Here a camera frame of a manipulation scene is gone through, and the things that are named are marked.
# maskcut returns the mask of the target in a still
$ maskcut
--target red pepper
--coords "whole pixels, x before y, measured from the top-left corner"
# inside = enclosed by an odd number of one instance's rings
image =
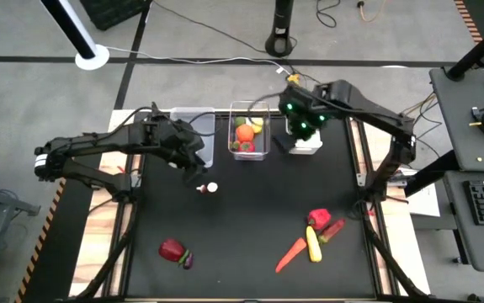
[[[332,215],[326,209],[311,210],[307,216],[307,223],[315,230],[319,231],[326,227],[332,219]]]
[[[326,228],[320,236],[318,236],[318,241],[321,244],[327,243],[335,234],[337,234],[344,226],[345,220],[341,219],[333,224],[331,224],[328,228]]]
[[[254,152],[255,151],[255,145],[251,141],[243,142],[240,144],[240,147],[238,147],[239,152]]]
[[[184,269],[190,269],[193,265],[193,254],[180,242],[174,239],[167,239],[159,246],[159,255],[168,261],[183,264]]]

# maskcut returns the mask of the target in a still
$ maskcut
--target robotic arm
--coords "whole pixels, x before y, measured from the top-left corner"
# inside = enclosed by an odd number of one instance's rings
[[[183,180],[189,182],[206,171],[204,162],[195,154],[203,147],[204,142],[189,123],[170,120],[152,103],[152,111],[144,121],[122,124],[110,133],[58,137],[43,147],[36,147],[35,174],[40,181],[69,178],[90,187],[106,188],[114,200],[121,200],[130,195],[129,172],[111,175],[86,167],[72,158],[104,152],[152,154],[184,169]]]
[[[386,199],[387,181],[402,165],[415,160],[416,137],[413,119],[395,114],[365,98],[361,92],[344,80],[315,86],[312,92],[289,81],[279,96],[279,110],[289,121],[291,136],[306,140],[325,126],[330,118],[352,116],[391,134],[390,150],[378,167],[367,175],[367,197]]]

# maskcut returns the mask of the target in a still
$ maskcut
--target transparent container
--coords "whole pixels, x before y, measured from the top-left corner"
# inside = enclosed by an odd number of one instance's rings
[[[270,118],[269,118],[269,105],[262,101],[257,102],[251,108],[251,111],[247,110],[251,106],[253,101],[234,101],[231,103],[231,111],[228,118],[228,146],[227,148],[234,156],[235,160],[242,161],[262,161],[266,157],[270,148]],[[235,141],[238,141],[236,134],[236,120],[237,118],[245,118],[245,124],[251,125],[251,120],[258,122],[258,119],[262,119],[262,130],[259,133],[255,133],[253,137],[253,144],[255,151],[238,151],[232,147]]]
[[[197,114],[204,112],[215,112],[212,107],[177,107],[170,111],[170,118],[172,120],[182,120],[190,122]],[[197,120],[191,123],[194,131],[201,134],[211,134],[215,131],[215,115],[205,114],[200,116]],[[202,136],[202,141],[205,147],[196,152],[202,161],[205,162],[205,167],[209,168],[214,164],[214,138],[215,136]]]

